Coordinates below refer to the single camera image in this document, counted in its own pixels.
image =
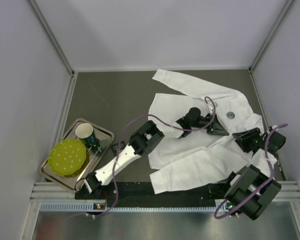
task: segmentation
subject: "white wall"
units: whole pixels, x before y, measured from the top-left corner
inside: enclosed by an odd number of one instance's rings
[[[26,0],[0,0],[0,240],[20,237],[69,76]]]
[[[270,123],[289,123],[282,130],[287,136],[283,163],[300,185],[300,0],[261,59],[255,78]]]
[[[248,68],[286,0],[36,0],[78,71]]]

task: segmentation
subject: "baking tray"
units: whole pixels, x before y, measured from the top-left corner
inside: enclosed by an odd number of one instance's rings
[[[77,185],[76,182],[81,178],[85,178],[90,172],[92,172],[96,168],[97,164],[100,162],[101,158],[104,156],[107,149],[110,147],[111,143],[115,139],[115,135],[113,132],[108,131],[98,125],[95,125],[92,122],[89,122],[83,118],[78,118],[63,135],[62,140],[77,139],[78,137],[76,136],[76,129],[78,125],[83,123],[89,123],[93,126],[94,134],[100,140],[100,146],[98,148],[87,148],[87,151],[89,152],[89,162],[87,166],[82,170],[82,172],[74,177],[58,176],[50,170],[50,167],[48,166],[48,158],[44,161],[44,163],[39,169],[39,173],[45,178],[60,185],[61,187],[65,188],[66,190],[72,193],[75,193],[76,190],[79,191],[82,188],[84,181],[78,182]]]

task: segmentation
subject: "white cloth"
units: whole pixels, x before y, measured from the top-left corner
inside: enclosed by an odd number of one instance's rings
[[[210,97],[218,104],[216,114],[229,136],[208,135],[207,131],[194,131],[185,138],[177,139],[180,130],[163,126],[153,118],[165,137],[149,155],[152,169],[159,169],[150,175],[156,194],[165,191],[180,191],[197,188],[226,179],[229,174],[253,163],[266,175],[269,167],[265,153],[260,149],[252,158],[252,153],[244,153],[234,141],[231,133],[260,128],[262,117],[253,113],[247,98],[239,91],[220,86],[193,76],[159,69],[153,77],[183,95],[157,93],[149,109],[164,122],[172,124],[183,117],[190,108],[197,107],[201,115],[209,113],[204,98]],[[235,114],[234,119],[227,117]],[[272,164],[276,158],[269,154]]]

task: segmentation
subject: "metal tray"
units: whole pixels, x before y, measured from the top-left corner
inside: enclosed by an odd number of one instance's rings
[[[75,177],[58,176],[50,170],[50,167],[48,166],[48,159],[44,161],[44,163],[39,169],[39,173],[45,178],[60,185],[61,187],[65,188],[66,190],[72,193],[75,193],[76,190],[79,191],[82,188],[84,181],[78,182],[75,190],[76,182],[81,178],[85,178],[91,171],[95,169],[95,167],[100,162],[101,158],[104,156],[107,149],[110,147],[111,143],[115,139],[115,135],[113,132],[108,131],[98,125],[95,125],[92,122],[89,122],[83,118],[78,118],[63,135],[62,140],[77,139],[76,128],[78,127],[78,125],[83,123],[89,123],[93,126],[94,134],[100,140],[100,146],[94,149],[87,149],[87,151],[89,152],[89,163],[82,170],[82,172]]]

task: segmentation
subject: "yellow-green bowl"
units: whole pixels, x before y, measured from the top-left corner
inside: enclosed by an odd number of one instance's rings
[[[48,165],[58,176],[72,175],[83,166],[86,153],[87,149],[80,140],[65,139],[50,152]]]

